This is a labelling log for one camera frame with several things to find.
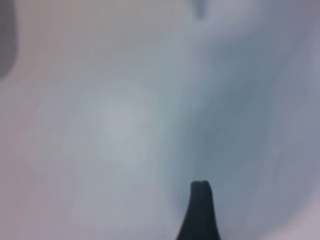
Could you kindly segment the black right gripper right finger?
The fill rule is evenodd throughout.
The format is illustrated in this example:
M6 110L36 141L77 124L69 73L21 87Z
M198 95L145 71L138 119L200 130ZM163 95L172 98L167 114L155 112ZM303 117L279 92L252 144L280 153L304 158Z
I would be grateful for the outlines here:
M202 227L199 240L221 240L214 208L213 193L208 181L200 181L202 192Z

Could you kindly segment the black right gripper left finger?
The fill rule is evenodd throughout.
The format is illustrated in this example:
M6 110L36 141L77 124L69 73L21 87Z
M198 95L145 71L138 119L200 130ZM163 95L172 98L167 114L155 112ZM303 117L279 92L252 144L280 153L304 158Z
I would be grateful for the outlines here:
M204 239L204 183L193 181L190 185L188 207L176 237L177 240Z

